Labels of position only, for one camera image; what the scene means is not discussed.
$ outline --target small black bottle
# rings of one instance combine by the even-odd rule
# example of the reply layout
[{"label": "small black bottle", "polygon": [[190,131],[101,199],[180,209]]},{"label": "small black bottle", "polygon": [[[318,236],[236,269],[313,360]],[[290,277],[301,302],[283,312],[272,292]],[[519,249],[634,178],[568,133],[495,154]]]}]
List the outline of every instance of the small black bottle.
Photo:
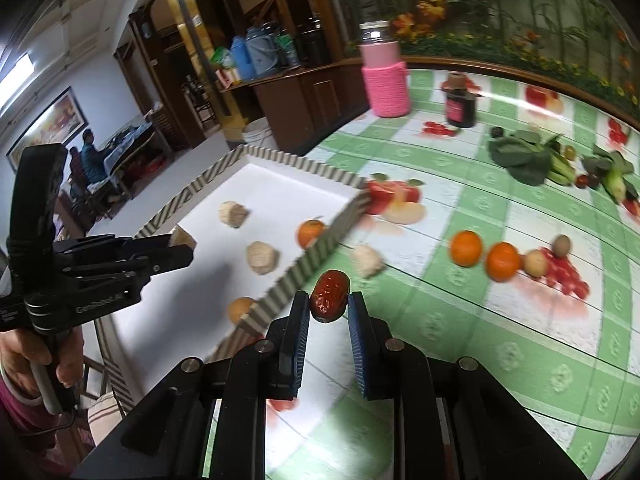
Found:
[{"label": "small black bottle", "polygon": [[445,113],[447,122],[457,128],[476,126],[477,96],[466,89],[466,76],[462,72],[450,73],[446,88]]}]

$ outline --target ceiling light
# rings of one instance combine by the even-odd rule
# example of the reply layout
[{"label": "ceiling light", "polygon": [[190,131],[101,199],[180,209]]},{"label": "ceiling light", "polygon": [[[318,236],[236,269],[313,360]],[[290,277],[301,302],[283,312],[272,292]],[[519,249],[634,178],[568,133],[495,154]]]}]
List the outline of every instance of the ceiling light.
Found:
[{"label": "ceiling light", "polygon": [[2,81],[0,81],[0,108],[18,91],[33,74],[33,63],[29,55],[22,56]]}]

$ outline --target bamboo mural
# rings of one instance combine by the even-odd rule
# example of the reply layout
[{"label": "bamboo mural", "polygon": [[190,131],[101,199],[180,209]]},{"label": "bamboo mural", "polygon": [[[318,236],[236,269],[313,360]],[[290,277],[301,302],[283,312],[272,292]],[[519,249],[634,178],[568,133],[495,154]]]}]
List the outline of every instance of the bamboo mural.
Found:
[{"label": "bamboo mural", "polygon": [[[598,0],[339,0],[335,5],[351,9],[342,13],[345,21],[390,20],[404,54],[539,73],[640,119],[640,53]],[[346,53],[356,56],[358,24],[346,25]]]}]

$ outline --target person in blue jacket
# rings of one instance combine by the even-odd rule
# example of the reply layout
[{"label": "person in blue jacket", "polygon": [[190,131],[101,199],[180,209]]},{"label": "person in blue jacket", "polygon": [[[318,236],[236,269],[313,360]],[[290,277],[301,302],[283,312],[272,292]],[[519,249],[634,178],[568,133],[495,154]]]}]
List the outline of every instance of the person in blue jacket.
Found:
[{"label": "person in blue jacket", "polygon": [[94,146],[94,133],[87,128],[82,132],[82,167],[89,184],[97,184],[107,178],[104,171],[104,159],[109,155],[110,150],[102,150],[99,152]]}]

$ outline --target pink bottle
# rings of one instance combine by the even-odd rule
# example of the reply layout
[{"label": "pink bottle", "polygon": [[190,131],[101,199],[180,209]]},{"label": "pink bottle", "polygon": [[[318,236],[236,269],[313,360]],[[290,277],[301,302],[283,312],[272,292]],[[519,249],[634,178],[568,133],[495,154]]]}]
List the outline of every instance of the pink bottle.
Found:
[{"label": "pink bottle", "polygon": [[362,77],[369,105],[378,117],[399,117],[411,110],[408,70],[400,46],[388,32],[389,22],[361,23]]}]

